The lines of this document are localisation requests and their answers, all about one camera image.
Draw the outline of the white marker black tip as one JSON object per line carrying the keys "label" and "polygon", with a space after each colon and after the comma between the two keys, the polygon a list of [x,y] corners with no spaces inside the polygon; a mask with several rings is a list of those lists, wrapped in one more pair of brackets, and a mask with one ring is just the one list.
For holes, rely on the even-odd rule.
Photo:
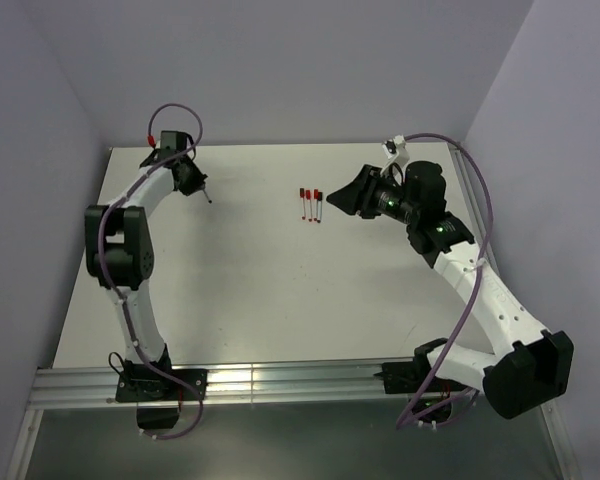
{"label": "white marker black tip", "polygon": [[316,190],[316,222],[322,222],[322,211],[323,211],[323,192]]}
{"label": "white marker black tip", "polygon": [[206,188],[203,188],[201,191],[202,191],[202,193],[203,193],[203,195],[204,195],[204,197],[205,197],[205,199],[206,199],[207,203],[208,203],[208,204],[212,204],[212,203],[213,203],[213,201],[212,201],[212,199],[210,198],[210,196],[209,196],[209,194],[208,194],[208,192],[207,192]]}

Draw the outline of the white marker red tip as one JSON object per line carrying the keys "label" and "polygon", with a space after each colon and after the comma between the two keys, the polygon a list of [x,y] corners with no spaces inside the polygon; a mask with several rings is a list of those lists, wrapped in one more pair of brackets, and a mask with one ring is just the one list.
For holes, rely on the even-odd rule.
{"label": "white marker red tip", "polygon": [[311,212],[312,219],[315,223],[319,223],[319,189],[313,189],[312,200],[311,200]]}
{"label": "white marker red tip", "polygon": [[305,189],[303,187],[299,188],[299,197],[300,197],[300,202],[301,202],[301,219],[304,221],[306,220],[306,215],[307,215],[307,210],[306,210],[306,196],[305,196]]}
{"label": "white marker red tip", "polygon": [[314,220],[314,215],[313,215],[313,198],[312,198],[312,192],[311,189],[305,189],[304,191],[304,195],[305,195],[305,202],[306,202],[306,219],[308,222],[313,222]]}

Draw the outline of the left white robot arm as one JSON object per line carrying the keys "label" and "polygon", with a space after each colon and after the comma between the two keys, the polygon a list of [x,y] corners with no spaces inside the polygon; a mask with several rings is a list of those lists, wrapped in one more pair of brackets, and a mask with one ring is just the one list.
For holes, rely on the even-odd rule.
{"label": "left white robot arm", "polygon": [[163,131],[132,183],[112,200],[87,207],[84,214],[86,268],[114,305],[125,342],[124,381],[139,382],[152,399],[171,394],[175,375],[149,293],[155,265],[149,218],[173,193],[205,191],[207,175],[195,157],[190,134]]}

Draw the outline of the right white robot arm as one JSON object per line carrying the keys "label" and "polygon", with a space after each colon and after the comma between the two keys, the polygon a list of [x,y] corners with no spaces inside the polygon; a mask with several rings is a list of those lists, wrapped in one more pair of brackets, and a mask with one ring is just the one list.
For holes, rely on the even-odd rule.
{"label": "right white robot arm", "polygon": [[490,342],[488,353],[459,346],[456,325],[449,337],[415,349],[401,383],[421,396],[444,380],[455,382],[484,394],[497,414],[512,419],[565,394],[574,344],[515,298],[467,226],[448,211],[445,194],[441,166],[416,161],[400,181],[391,168],[365,165],[326,200],[350,216],[384,215],[404,224],[411,247],[464,301],[460,320],[474,317]]}

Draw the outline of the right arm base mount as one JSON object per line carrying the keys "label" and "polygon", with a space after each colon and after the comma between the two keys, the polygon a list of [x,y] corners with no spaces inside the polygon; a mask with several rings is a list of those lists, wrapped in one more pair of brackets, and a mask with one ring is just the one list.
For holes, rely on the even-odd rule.
{"label": "right arm base mount", "polygon": [[[412,398],[427,373],[420,373],[414,361],[402,362],[384,362],[380,366],[380,370],[373,374],[383,383],[384,393],[387,395],[407,394]],[[479,393],[466,387],[456,381],[439,379],[435,377],[428,385],[426,394],[431,394],[431,397],[423,395],[412,409],[412,416],[416,416],[421,411],[437,406],[439,403],[459,396],[458,400],[449,402],[442,407],[432,410],[427,415],[423,415],[420,421],[428,424],[444,423],[451,420],[454,412],[459,413],[471,401],[475,401]]]}

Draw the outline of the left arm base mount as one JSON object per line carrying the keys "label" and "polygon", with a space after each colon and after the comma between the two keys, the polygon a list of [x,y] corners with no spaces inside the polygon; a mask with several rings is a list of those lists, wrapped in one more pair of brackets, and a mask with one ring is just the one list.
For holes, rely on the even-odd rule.
{"label": "left arm base mount", "polygon": [[180,420],[185,402],[199,402],[206,395],[208,371],[202,368],[173,369],[168,358],[154,367],[177,379],[159,375],[144,364],[123,360],[121,369],[110,367],[118,374],[115,402],[135,404],[136,423],[140,429],[156,434],[170,434]]}

